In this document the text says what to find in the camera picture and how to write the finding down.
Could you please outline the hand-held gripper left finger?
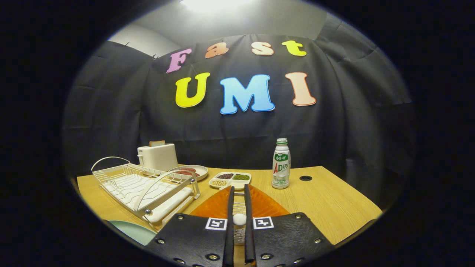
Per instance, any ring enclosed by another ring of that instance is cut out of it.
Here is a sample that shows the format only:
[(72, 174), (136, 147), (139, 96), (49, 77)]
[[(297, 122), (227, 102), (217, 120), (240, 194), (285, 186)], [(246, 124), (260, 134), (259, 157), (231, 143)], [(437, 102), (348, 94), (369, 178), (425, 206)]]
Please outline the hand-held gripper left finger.
[(232, 211), (234, 187), (217, 193), (224, 215), (195, 216), (177, 213), (147, 244), (147, 251), (177, 266), (232, 267), (234, 228)]

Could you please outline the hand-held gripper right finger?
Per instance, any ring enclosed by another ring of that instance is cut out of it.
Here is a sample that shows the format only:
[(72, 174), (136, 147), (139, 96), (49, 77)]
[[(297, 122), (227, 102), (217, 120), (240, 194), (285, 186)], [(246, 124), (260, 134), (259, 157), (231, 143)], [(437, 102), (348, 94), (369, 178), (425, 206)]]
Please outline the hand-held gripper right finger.
[(256, 198), (244, 189), (246, 264), (255, 267), (300, 267), (334, 250), (334, 245), (302, 212), (255, 217)]

